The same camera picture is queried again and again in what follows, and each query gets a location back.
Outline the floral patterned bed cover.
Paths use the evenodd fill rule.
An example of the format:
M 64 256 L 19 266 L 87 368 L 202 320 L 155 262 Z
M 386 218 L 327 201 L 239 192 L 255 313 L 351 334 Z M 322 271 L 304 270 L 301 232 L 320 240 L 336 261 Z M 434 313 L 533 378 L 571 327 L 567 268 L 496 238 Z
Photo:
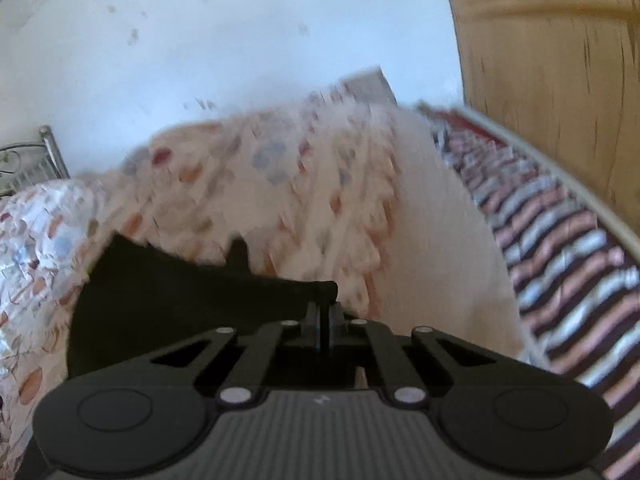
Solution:
M 370 72 L 303 103 L 168 129 L 114 170 L 4 198 L 2 477 L 66 375 L 70 317 L 117 233 L 198 263 L 221 262 L 238 234 L 254 271 L 336 281 L 352 314 L 537 363 L 502 253 L 439 139 Z

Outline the black garment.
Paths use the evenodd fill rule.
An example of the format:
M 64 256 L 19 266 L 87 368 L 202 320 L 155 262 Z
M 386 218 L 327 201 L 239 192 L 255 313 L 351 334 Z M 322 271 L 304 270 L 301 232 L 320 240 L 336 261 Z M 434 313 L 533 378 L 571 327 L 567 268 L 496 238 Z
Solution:
M 221 264 L 194 263 L 115 235 L 77 298 L 66 351 L 70 378 L 102 370 L 217 327 L 242 336 L 300 321 L 310 304 L 336 303 L 334 281 L 258 275 L 235 237 Z

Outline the striped bed sheet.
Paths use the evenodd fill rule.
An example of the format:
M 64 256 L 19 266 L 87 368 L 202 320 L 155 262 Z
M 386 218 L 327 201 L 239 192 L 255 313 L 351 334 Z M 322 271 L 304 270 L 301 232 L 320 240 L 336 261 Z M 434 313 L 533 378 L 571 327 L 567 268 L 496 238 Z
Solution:
M 544 164 L 459 116 L 418 110 L 494 234 L 542 365 L 591 388 L 613 412 L 597 470 L 638 478 L 638 259 Z

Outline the wooden wardrobe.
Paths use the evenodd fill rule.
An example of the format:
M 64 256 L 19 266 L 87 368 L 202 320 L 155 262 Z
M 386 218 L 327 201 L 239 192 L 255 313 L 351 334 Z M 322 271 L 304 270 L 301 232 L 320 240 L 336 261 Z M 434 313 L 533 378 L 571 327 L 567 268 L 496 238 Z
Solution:
M 639 0 L 450 0 L 465 103 L 639 226 Z

